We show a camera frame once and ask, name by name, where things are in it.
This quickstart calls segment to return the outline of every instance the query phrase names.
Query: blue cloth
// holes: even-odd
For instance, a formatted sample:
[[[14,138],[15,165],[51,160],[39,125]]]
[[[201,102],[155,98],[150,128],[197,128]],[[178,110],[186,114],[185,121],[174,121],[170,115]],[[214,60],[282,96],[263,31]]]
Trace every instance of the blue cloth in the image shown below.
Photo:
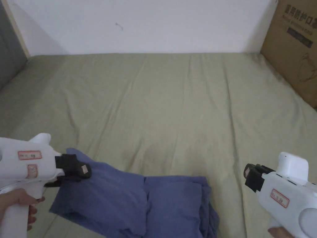
[[[95,162],[92,177],[62,183],[50,212],[108,238],[214,238],[219,217],[205,177],[144,177]]]

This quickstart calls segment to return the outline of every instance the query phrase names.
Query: black clip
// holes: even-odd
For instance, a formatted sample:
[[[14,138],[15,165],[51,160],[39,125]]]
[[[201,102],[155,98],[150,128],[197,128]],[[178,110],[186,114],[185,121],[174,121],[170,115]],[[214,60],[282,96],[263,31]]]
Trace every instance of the black clip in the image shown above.
[[[270,169],[264,165],[247,164],[243,172],[243,176],[246,179],[245,185],[247,185],[255,193],[257,190],[260,192],[264,183],[264,178],[262,178],[262,174],[269,174],[274,171],[275,170]]]
[[[58,176],[54,182],[46,183],[46,188],[60,187],[63,181],[80,182],[82,179],[91,177],[91,167],[89,164],[77,160],[76,155],[62,154],[55,156],[56,168],[62,169],[64,176]]]

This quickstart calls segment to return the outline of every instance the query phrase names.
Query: label sticker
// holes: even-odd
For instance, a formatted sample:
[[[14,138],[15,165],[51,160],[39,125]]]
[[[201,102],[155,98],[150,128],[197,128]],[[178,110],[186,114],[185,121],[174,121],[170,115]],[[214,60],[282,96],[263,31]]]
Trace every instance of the label sticker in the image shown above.
[[[82,167],[82,171],[84,172],[84,174],[88,173],[88,169],[86,165],[83,165]]]
[[[38,176],[37,165],[29,164],[28,165],[28,176],[27,179],[34,179]]]
[[[38,151],[19,151],[19,160],[38,160],[42,158],[41,152]]]
[[[277,190],[273,189],[271,192],[271,198],[277,201],[280,205],[287,208],[289,204],[289,199],[285,197],[283,194],[278,192]]]

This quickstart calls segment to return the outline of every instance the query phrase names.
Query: bed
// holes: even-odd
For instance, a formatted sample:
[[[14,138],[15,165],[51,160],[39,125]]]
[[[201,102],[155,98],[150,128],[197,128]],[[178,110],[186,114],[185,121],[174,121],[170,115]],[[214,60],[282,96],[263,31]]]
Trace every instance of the bed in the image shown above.
[[[0,132],[52,135],[96,161],[142,175],[202,175],[218,237],[269,237],[269,215],[244,186],[247,163],[276,168],[280,152],[309,161],[317,182],[317,113],[260,54],[36,56],[0,92]],[[101,237],[48,210],[28,237]]]

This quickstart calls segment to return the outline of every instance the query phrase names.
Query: hand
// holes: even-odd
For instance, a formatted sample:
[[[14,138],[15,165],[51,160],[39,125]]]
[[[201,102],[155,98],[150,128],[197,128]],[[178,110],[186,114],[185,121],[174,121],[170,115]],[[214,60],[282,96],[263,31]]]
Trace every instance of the hand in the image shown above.
[[[274,238],[294,238],[284,227],[270,228],[268,232]]]
[[[35,198],[28,195],[26,191],[22,188],[0,195],[0,223],[8,207],[14,204],[19,204],[21,206],[28,205],[29,206],[28,230],[32,229],[32,226],[30,224],[36,221],[36,218],[33,215],[37,213],[37,209],[32,205],[38,204],[39,202],[42,202],[44,200],[45,200],[44,197],[42,197],[39,200],[36,200]]]

